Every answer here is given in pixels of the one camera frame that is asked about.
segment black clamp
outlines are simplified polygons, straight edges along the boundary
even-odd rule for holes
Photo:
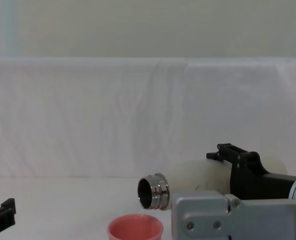
[[[287,199],[296,176],[268,172],[255,151],[245,151],[230,143],[218,144],[218,152],[207,159],[232,163],[230,192],[242,200]]]
[[[16,214],[16,204],[14,198],[9,198],[0,207],[0,232],[15,224],[14,214]]]

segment red cup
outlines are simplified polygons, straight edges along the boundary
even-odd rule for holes
[[[161,240],[162,232],[161,221],[145,214],[124,215],[108,226],[109,240]]]

